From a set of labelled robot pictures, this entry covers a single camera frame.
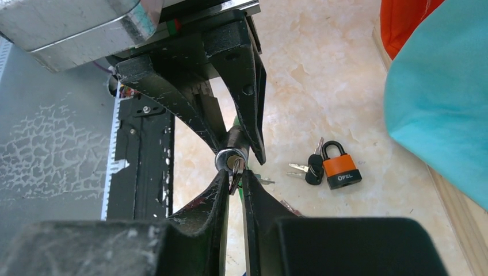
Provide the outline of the green cable lock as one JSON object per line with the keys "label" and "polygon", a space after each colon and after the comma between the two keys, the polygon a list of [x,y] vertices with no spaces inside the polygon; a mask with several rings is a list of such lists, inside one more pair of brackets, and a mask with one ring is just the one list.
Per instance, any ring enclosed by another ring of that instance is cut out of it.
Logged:
{"label": "green cable lock", "polygon": [[[235,116],[232,127],[224,136],[224,140],[221,143],[217,154],[215,155],[215,167],[218,171],[224,170],[228,174],[229,187],[231,169],[228,166],[228,159],[233,155],[240,156],[244,158],[246,167],[248,168],[249,151],[250,146],[247,138],[245,137],[243,127],[241,126],[238,117]],[[243,201],[243,190],[241,193],[238,192],[238,194],[240,200]]]}

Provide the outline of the silver green lock keys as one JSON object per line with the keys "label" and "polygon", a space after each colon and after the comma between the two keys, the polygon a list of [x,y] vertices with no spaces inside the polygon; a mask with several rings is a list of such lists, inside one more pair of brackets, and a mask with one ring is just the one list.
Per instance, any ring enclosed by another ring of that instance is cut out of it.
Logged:
{"label": "silver green lock keys", "polygon": [[229,194],[234,195],[237,191],[242,192],[242,174],[246,167],[244,158],[233,155],[228,159],[228,166],[230,171],[230,187]]}

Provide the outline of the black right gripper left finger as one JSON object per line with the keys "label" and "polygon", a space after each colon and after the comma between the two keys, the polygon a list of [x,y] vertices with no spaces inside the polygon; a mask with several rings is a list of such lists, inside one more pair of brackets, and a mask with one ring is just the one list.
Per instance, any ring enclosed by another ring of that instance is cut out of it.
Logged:
{"label": "black right gripper left finger", "polygon": [[45,221],[24,228],[2,275],[224,275],[228,173],[161,220]]}

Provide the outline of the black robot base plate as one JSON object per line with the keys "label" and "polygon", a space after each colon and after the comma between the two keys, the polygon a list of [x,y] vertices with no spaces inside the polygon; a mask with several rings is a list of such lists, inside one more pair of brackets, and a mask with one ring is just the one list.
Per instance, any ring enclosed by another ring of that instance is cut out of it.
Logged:
{"label": "black robot base plate", "polygon": [[149,97],[121,84],[116,160],[107,220],[160,220],[173,213],[175,117]]}

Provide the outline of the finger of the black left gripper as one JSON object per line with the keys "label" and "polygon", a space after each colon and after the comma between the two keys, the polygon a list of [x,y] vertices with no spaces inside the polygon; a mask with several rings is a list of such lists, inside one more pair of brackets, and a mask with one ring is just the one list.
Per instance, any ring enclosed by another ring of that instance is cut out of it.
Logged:
{"label": "finger of the black left gripper", "polygon": [[226,127],[208,79],[174,62],[141,55],[116,64],[122,84],[162,105],[218,152]]}
{"label": "finger of the black left gripper", "polygon": [[234,101],[240,126],[258,162],[266,163],[262,125],[266,70],[246,19],[238,19],[203,34],[205,54]]}

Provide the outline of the silver cable lock keys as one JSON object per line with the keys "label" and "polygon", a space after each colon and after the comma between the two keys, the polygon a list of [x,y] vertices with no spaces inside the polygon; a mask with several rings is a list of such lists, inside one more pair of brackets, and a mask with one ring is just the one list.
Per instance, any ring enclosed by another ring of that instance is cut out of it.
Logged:
{"label": "silver cable lock keys", "polygon": [[288,211],[290,211],[291,213],[293,213],[294,215],[299,216],[299,217],[303,217],[303,214],[299,210],[293,208],[286,200],[281,200],[280,203],[284,207],[286,207],[286,209]]}

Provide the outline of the orange black padlock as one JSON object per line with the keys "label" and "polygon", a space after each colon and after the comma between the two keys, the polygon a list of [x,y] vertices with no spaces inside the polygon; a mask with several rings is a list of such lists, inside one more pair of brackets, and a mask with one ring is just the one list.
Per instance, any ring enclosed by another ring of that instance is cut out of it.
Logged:
{"label": "orange black padlock", "polygon": [[[338,156],[333,158],[328,156],[327,149],[331,146],[336,147],[339,150],[340,154]],[[352,157],[345,152],[343,146],[339,142],[334,140],[325,142],[322,145],[321,153],[323,155],[322,166],[331,190],[353,185],[363,180]]]}

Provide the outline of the black-headed padlock keys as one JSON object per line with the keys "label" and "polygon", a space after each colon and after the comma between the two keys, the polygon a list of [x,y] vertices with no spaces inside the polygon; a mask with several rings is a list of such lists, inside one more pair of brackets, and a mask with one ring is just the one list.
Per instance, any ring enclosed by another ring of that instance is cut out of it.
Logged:
{"label": "black-headed padlock keys", "polygon": [[287,175],[290,177],[304,179],[309,185],[320,185],[323,180],[325,171],[322,166],[323,156],[322,156],[322,146],[324,144],[324,139],[321,137],[314,152],[309,156],[307,165],[299,165],[294,163],[289,163],[288,165],[295,170],[300,170],[300,172],[288,172]]}

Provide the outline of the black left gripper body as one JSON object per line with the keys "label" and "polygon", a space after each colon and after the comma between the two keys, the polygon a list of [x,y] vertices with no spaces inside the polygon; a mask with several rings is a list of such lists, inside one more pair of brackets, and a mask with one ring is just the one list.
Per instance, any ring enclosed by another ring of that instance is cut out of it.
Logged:
{"label": "black left gripper body", "polygon": [[261,54],[261,45],[252,16],[260,12],[258,1],[182,1],[162,10],[158,29],[145,43],[107,57],[111,64],[109,89],[117,87],[117,63],[141,55],[174,62],[205,79],[220,78],[208,60],[203,34],[238,19],[246,19],[254,46]]}

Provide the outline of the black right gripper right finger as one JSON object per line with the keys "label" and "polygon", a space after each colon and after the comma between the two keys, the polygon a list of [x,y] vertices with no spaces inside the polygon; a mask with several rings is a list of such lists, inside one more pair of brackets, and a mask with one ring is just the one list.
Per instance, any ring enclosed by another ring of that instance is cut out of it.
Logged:
{"label": "black right gripper right finger", "polygon": [[404,217],[303,217],[242,174],[248,275],[447,275],[429,234]]}

